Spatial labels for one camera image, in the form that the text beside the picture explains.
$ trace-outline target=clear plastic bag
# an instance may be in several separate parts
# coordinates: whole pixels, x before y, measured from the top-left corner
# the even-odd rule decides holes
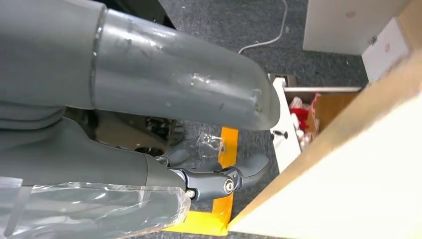
[[[21,185],[22,179],[0,177],[0,239],[4,238]]]
[[[69,182],[34,186],[8,239],[114,239],[183,222],[191,200],[178,187]]]

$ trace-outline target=gray carpet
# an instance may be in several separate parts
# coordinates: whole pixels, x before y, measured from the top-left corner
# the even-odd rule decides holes
[[[278,35],[284,6],[281,0],[160,0],[175,27],[185,33],[237,52],[246,45],[270,40]],[[300,86],[364,86],[368,82],[360,56],[302,50],[308,0],[287,0],[289,11],[286,30],[280,41],[244,51],[268,73],[293,74]],[[201,143],[204,135],[219,136],[220,127],[200,122],[183,122],[187,136],[182,143],[191,153],[188,165],[199,166],[217,160],[217,151]],[[277,175],[274,147],[268,131],[239,132],[237,160],[262,152],[274,167],[251,188],[234,194],[232,218],[235,217]],[[193,204],[192,209],[210,211],[212,202]],[[158,232],[143,238],[217,238]],[[257,235],[230,232],[229,239],[264,239]]]

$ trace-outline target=white cable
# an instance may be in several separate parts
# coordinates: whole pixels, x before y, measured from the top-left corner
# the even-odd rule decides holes
[[[274,38],[274,39],[272,39],[270,41],[256,43],[256,44],[252,44],[252,45],[249,45],[249,46],[245,46],[245,47],[243,47],[242,49],[239,50],[238,54],[242,54],[242,51],[244,51],[245,49],[248,49],[248,48],[252,48],[252,47],[256,47],[256,46],[263,46],[263,45],[268,45],[268,44],[274,43],[274,42],[278,41],[281,38],[281,36],[283,35],[283,30],[284,30],[284,22],[286,21],[286,16],[287,16],[287,2],[286,2],[286,0],[282,0],[282,1],[284,3],[284,7],[285,8],[284,8],[283,21],[281,22],[280,34],[276,38]]]

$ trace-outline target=screw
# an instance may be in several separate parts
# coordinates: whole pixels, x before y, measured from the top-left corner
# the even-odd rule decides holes
[[[195,197],[195,195],[196,195],[196,192],[194,190],[189,189],[189,190],[186,191],[186,197],[188,197],[188,198],[192,199],[192,198]]]
[[[227,180],[224,182],[224,192],[225,192],[226,194],[230,194],[230,193],[232,193],[232,192],[233,192],[233,190],[234,190],[234,183],[233,183],[233,180],[231,180],[231,179],[227,179]]]

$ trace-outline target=yellow tape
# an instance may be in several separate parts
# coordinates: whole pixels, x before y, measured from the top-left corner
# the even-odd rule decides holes
[[[221,129],[224,152],[218,155],[218,162],[223,168],[236,163],[238,130]],[[212,213],[190,211],[185,222],[166,228],[163,231],[226,236],[227,224],[230,220],[233,194],[225,198],[215,199],[212,203]]]

